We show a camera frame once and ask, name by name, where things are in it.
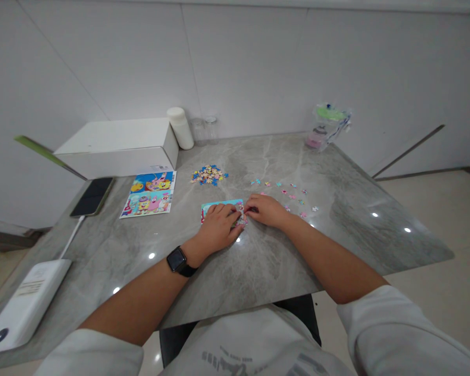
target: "white power bank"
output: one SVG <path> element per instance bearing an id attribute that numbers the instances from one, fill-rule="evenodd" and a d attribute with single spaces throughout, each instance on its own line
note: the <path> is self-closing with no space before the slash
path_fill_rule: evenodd
<path id="1" fill-rule="evenodd" d="M 70 260 L 53 260 L 31 268 L 0 313 L 0 351 L 32 338 L 71 264 Z"/>

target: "phone screen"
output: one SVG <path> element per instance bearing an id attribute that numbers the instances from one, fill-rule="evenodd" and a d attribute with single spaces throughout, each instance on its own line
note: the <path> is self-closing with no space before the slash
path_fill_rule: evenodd
<path id="1" fill-rule="evenodd" d="M 77 206 L 75 206 L 75 209 L 73 209 L 70 217 L 95 214 L 112 181 L 113 178 L 100 178 L 93 180 L 85 190 L 80 201 L 77 203 Z"/>

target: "white cardboard box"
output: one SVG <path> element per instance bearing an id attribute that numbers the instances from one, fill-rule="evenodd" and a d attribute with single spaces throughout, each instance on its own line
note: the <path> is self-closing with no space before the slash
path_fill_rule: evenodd
<path id="1" fill-rule="evenodd" d="M 178 142 L 167 117 L 90 122 L 54 154 L 87 179 L 173 171 Z"/>

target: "smartwatch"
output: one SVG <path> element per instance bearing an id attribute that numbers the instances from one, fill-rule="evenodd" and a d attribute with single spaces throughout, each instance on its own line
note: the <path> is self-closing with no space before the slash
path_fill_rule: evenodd
<path id="1" fill-rule="evenodd" d="M 190 278 L 195 274 L 198 268 L 192 268 L 186 263 L 186 256 L 180 246 L 167 256 L 167 263 L 173 272 L 178 272 L 184 277 Z"/>

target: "plastic bag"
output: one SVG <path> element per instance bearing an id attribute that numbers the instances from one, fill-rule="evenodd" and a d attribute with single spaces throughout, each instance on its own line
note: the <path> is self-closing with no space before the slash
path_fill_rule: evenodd
<path id="1" fill-rule="evenodd" d="M 317 104 L 313 108 L 316 124 L 307 135 L 305 143 L 318 151 L 323 151 L 342 130 L 350 130 L 351 111 L 342 111 L 329 103 Z"/>

